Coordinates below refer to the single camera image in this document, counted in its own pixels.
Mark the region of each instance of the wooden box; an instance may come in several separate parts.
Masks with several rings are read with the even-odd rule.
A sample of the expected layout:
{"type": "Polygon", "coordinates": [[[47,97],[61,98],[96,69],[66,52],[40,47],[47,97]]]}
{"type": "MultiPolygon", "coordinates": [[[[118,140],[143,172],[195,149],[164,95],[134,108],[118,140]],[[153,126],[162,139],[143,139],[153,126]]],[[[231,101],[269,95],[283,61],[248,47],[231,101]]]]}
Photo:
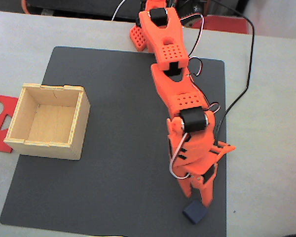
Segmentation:
{"type": "Polygon", "coordinates": [[[23,155],[79,160],[89,111],[81,86],[24,84],[4,142],[23,155]]]}

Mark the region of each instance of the orange robotic arm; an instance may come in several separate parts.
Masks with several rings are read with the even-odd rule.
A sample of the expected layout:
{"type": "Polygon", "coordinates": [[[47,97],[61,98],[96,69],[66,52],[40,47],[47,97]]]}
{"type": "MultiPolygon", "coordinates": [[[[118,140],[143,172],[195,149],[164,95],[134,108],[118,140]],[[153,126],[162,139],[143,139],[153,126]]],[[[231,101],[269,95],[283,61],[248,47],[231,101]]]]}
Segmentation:
{"type": "Polygon", "coordinates": [[[214,145],[215,114],[187,68],[189,56],[176,10],[166,7],[165,0],[143,2],[130,38],[138,51],[147,47],[156,57],[157,63],[151,66],[152,77],[170,115],[169,170],[188,198],[192,187],[197,188],[202,203],[209,206],[218,161],[235,147],[224,142],[214,145]],[[182,80],[173,81],[174,75],[182,75],[182,80]]]}

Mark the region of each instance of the small block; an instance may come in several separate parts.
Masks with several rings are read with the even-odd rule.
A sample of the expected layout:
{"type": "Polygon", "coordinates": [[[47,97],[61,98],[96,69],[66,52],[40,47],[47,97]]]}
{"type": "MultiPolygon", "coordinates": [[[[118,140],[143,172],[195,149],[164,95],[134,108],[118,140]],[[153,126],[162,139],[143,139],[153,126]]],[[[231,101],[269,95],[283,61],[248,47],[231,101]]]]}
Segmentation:
{"type": "Polygon", "coordinates": [[[183,210],[183,214],[190,222],[197,224],[207,214],[207,209],[199,200],[194,200],[183,210]]]}

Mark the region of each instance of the black mat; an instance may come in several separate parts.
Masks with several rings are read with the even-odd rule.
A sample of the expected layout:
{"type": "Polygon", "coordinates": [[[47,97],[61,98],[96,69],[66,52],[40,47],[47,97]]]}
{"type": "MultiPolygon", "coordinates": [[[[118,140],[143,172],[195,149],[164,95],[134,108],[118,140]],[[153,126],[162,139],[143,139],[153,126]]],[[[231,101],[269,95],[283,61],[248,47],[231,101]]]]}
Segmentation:
{"type": "MultiPolygon", "coordinates": [[[[80,161],[20,156],[2,224],[94,236],[226,235],[226,161],[209,213],[192,225],[187,199],[168,170],[168,112],[145,53],[57,47],[43,84],[84,86],[91,111],[80,161]]],[[[224,63],[203,60],[196,84],[225,109],[224,63]]],[[[225,124],[221,137],[225,137],[225,124]]]]}

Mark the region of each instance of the white table surface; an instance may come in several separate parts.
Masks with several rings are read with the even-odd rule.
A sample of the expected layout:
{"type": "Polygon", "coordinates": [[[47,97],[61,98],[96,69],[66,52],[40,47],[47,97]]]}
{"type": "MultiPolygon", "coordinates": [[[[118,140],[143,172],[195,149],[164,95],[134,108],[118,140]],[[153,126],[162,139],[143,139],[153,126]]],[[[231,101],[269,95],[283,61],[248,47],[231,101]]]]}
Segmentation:
{"type": "MultiPolygon", "coordinates": [[[[0,12],[0,94],[18,97],[24,82],[41,83],[55,46],[135,51],[132,26],[0,12]]],[[[188,51],[197,34],[184,29],[188,51]]],[[[204,31],[195,51],[225,62],[227,105],[245,86],[250,41],[204,31]]],[[[227,236],[296,233],[296,39],[256,37],[252,83],[227,118],[227,140],[237,146],[227,157],[227,236]]],[[[0,153],[0,214],[18,156],[0,153]]],[[[81,235],[0,224],[5,236],[81,235]]]]}

